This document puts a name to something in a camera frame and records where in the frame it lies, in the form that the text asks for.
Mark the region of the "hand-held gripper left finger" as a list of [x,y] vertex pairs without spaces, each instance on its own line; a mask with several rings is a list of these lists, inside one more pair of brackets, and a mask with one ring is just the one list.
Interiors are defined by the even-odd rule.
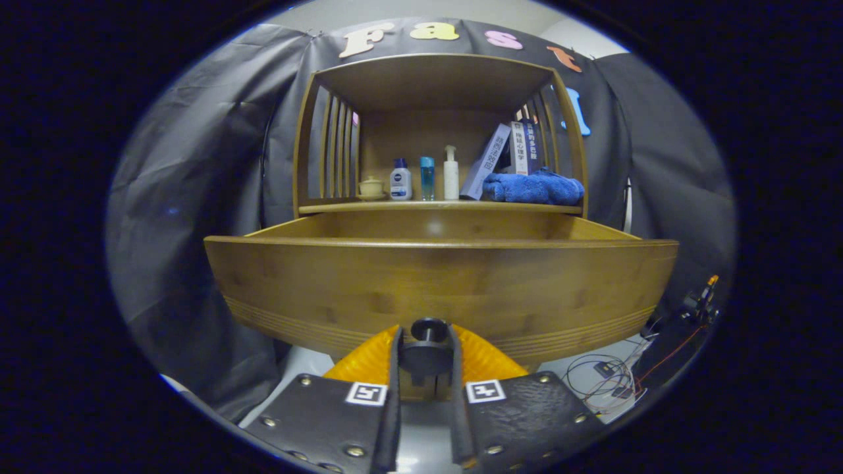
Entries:
[[394,471],[402,337],[400,327],[389,327],[326,374],[292,376],[244,431],[307,473]]

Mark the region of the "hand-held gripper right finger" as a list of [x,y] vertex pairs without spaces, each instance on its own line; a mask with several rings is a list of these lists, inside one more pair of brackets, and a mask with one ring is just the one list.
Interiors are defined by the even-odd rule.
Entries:
[[502,358],[481,337],[450,324],[452,461],[466,473],[548,473],[587,450],[607,426],[551,371],[503,378]]

